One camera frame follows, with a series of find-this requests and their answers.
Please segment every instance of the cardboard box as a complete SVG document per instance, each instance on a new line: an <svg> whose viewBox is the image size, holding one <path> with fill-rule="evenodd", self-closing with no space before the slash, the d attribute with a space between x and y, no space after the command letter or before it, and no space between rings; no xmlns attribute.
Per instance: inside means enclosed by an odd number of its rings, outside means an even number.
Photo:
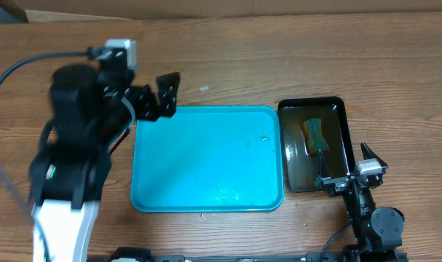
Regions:
<svg viewBox="0 0 442 262"><path fill-rule="evenodd" d="M145 18L442 11L442 0L9 0L23 9Z"/></svg>

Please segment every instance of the sponge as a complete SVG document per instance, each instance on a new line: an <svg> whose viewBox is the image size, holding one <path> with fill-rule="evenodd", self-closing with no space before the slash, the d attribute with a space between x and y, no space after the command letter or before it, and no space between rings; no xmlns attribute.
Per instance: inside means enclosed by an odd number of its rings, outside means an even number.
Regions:
<svg viewBox="0 0 442 262"><path fill-rule="evenodd" d="M300 124L301 131L305 137L307 153L311 156L317 156L319 151L329 150L321 130L321 119L308 119Z"/></svg>

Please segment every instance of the brown liquid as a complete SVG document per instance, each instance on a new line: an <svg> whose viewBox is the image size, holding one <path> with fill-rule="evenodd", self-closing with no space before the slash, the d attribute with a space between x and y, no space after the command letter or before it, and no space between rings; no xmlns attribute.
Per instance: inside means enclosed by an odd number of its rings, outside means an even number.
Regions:
<svg viewBox="0 0 442 262"><path fill-rule="evenodd" d="M316 187L318 157L310 156L300 124L308 119L321 119L322 134L329 149L323 152L331 178L349 172L336 106L303 106L282 108L280 127L288 184L292 191L321 191Z"/></svg>

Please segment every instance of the blue tray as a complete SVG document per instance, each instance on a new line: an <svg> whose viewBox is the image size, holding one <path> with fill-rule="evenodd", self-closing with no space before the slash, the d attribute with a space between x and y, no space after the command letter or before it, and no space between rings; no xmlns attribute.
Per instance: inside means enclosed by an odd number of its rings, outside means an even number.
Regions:
<svg viewBox="0 0 442 262"><path fill-rule="evenodd" d="M284 198L279 119L267 106L179 106L137 122L130 199L143 212L270 211Z"/></svg>

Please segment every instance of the small white debris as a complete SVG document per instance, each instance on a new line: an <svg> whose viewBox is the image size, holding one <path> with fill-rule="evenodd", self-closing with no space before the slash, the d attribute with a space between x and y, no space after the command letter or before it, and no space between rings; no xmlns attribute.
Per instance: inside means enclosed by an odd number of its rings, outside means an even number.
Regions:
<svg viewBox="0 0 442 262"><path fill-rule="evenodd" d="M201 88L200 88L200 92L206 92L206 91L208 91L208 90L209 90L209 86L201 87Z"/></svg>

